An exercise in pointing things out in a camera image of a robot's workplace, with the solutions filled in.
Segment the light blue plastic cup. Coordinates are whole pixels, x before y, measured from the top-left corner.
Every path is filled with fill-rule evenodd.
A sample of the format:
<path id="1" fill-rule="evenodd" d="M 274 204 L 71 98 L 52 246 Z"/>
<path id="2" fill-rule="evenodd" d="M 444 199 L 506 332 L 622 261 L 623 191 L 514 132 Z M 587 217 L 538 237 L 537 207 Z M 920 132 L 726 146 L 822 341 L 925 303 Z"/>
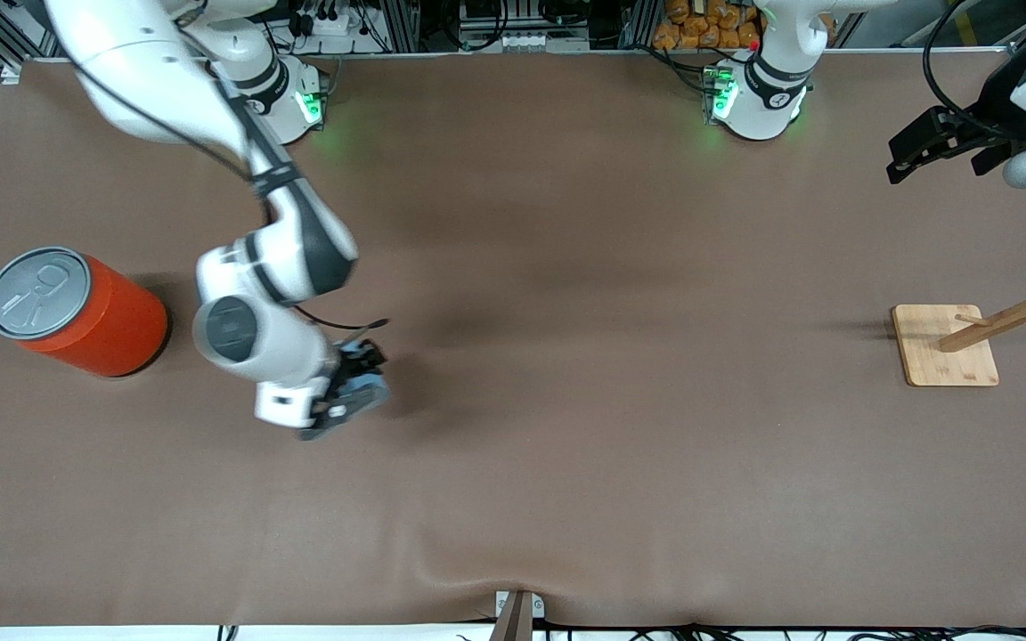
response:
<path id="1" fill-rule="evenodd" d="M 347 414 L 353 417 L 382 405 L 389 394 L 386 378 L 381 373 L 366 373 L 346 380 L 339 399 L 346 406 Z"/>

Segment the wooden mug tree stand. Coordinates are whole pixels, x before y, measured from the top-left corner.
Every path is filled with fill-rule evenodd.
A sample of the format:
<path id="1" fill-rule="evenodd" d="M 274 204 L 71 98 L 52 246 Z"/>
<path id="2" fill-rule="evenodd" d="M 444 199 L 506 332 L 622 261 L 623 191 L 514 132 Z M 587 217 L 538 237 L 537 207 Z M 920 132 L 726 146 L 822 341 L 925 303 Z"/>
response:
<path id="1" fill-rule="evenodd" d="M 990 315 L 972 304 L 897 304 L 891 317 L 913 388 L 993 388 L 1000 374 L 989 340 L 1026 326 L 1026 297 Z"/>

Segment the orange can with grey lid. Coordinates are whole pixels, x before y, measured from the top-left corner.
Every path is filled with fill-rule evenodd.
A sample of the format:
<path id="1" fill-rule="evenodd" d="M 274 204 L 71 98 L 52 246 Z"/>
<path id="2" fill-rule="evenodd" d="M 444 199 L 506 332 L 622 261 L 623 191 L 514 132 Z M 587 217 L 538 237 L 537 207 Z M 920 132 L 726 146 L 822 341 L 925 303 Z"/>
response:
<path id="1" fill-rule="evenodd" d="M 166 305 L 93 256 L 48 245 L 0 269 L 0 336 L 97 377 L 147 368 L 170 337 Z"/>

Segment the brown table mat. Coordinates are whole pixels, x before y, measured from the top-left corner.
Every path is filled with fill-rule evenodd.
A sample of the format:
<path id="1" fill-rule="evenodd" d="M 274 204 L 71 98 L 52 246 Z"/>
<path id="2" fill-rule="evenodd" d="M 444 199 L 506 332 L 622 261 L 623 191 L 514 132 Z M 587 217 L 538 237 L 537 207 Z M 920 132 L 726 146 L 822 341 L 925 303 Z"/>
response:
<path id="1" fill-rule="evenodd" d="M 897 304 L 1026 297 L 1026 191 L 901 185 L 907 53 L 824 57 L 737 141 L 640 54 L 347 61 L 294 157 L 353 232 L 310 304 L 388 318 L 390 399 L 316 442 L 191 339 L 200 255 L 259 226 L 198 151 L 68 66 L 0 86 L 0 269 L 58 245 L 166 348 L 97 377 L 0 336 L 0 626 L 472 620 L 1026 628 L 1026 326 L 1000 385 L 912 388 Z"/>

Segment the bag of orange snacks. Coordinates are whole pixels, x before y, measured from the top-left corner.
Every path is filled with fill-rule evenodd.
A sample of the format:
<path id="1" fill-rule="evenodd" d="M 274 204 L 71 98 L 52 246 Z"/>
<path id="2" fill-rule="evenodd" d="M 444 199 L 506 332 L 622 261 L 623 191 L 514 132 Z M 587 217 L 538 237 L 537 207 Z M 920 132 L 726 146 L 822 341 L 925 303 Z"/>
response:
<path id="1" fill-rule="evenodd" d="M 756 49 L 765 28 L 753 0 L 661 0 L 658 50 Z"/>

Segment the white power strip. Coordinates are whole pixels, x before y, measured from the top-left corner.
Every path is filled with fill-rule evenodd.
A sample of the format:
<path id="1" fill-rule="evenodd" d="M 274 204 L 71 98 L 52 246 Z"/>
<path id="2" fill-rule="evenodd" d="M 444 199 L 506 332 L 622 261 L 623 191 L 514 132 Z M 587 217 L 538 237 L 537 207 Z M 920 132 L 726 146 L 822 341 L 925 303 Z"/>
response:
<path id="1" fill-rule="evenodd" d="M 351 0 L 288 1 L 288 28 L 294 37 L 345 37 L 362 27 Z"/>

